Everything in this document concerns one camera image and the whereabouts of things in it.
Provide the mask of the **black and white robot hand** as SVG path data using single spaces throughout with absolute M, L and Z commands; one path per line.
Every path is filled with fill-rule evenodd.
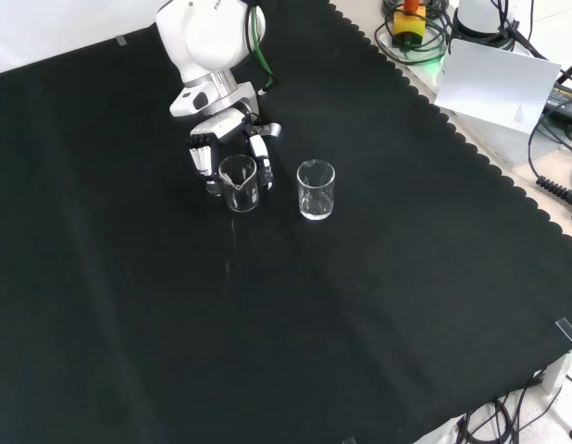
M 269 190 L 273 186 L 273 171 L 264 137 L 278 138 L 281 125 L 264 123 L 258 114 L 244 103 L 238 102 L 193 128 L 188 140 L 193 165 L 204 181 L 209 193 L 219 196 L 222 181 L 218 174 L 220 158 L 218 149 L 236 134 L 242 134 L 257 165 L 262 186 Z

